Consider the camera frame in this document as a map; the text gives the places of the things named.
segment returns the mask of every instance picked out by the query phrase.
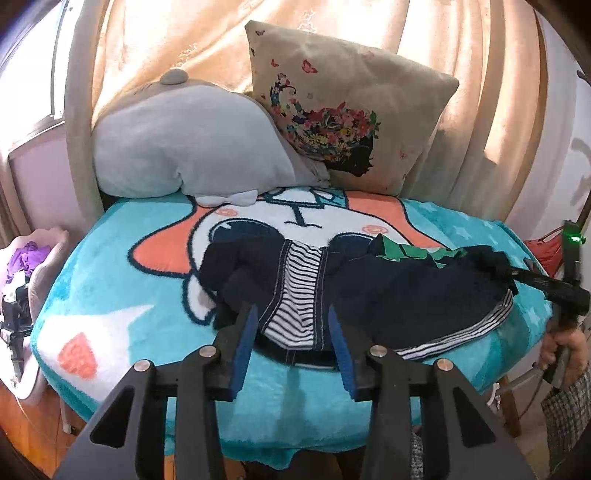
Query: curtain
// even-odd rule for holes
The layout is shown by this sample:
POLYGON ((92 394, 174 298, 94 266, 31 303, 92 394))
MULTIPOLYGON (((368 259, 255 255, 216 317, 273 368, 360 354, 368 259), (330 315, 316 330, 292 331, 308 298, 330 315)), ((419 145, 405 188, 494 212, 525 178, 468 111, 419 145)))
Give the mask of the curtain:
POLYGON ((249 90, 243 27, 259 20, 383 48, 460 80, 401 196, 505 219, 530 170, 546 83, 544 43, 525 0, 111 0, 103 10, 92 125, 172 67, 249 90))
POLYGON ((27 218, 12 179, 8 158, 0 153, 0 248, 6 248, 19 235, 29 235, 27 218))

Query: beige throw pillow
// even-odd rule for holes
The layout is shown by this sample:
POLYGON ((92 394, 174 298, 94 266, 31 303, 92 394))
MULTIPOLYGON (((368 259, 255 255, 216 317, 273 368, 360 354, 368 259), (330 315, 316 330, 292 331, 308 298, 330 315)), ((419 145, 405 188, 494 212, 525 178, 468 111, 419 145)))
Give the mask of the beige throw pillow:
POLYGON ((378 48, 246 24, 253 97, 331 184, 395 195, 459 82, 378 48))

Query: bed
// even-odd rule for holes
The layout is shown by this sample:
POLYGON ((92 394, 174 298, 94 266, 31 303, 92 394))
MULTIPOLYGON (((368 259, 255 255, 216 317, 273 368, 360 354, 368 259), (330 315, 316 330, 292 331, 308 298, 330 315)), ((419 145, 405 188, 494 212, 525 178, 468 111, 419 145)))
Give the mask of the bed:
MULTIPOLYGON (((209 242, 279 234, 324 246, 335 237, 367 241, 379 233, 426 248, 487 244, 517 267, 525 268, 524 258, 535 260, 500 222, 377 194, 297 187, 263 194, 251 206, 210 209, 180 193, 122 199, 54 283, 31 337, 34 355, 49 383, 87 420, 135 361, 179 361, 213 340, 215 305, 199 284, 209 242)), ((479 391, 544 332, 549 303, 540 291, 518 287, 499 328, 444 354, 479 391)), ((299 449, 350 450, 365 443, 370 408, 350 400, 338 372, 288 367, 254 352, 237 400, 217 406, 223 452, 285 468, 299 449)), ((413 403, 413 420, 419 419, 413 403)), ((171 401, 168 453, 173 432, 171 401)))

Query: screw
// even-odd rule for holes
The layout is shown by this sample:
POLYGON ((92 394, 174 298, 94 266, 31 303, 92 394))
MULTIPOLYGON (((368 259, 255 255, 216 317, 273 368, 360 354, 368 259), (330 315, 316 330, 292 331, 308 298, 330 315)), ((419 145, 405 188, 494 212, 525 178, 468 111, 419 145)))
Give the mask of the screw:
POLYGON ((138 360, 134 363, 134 370, 136 372, 145 372, 148 368, 150 368, 150 362, 148 360, 138 360))
POLYGON ((217 348, 213 345, 205 345, 199 349, 199 355, 205 358, 211 358, 217 353, 217 348))
POLYGON ((388 353, 388 349, 382 345, 373 345, 369 349, 369 353, 371 353, 372 356, 383 357, 388 353))
POLYGON ((453 368, 453 362, 447 358, 440 358, 437 360, 437 368, 444 372, 449 372, 453 368))

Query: window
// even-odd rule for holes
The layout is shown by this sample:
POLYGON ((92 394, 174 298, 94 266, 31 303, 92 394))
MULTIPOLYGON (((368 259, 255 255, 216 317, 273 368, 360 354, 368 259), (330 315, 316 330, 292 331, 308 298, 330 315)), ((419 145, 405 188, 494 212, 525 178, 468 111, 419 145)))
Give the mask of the window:
POLYGON ((0 65, 0 147, 61 122, 70 45, 84 0, 61 0, 0 65))

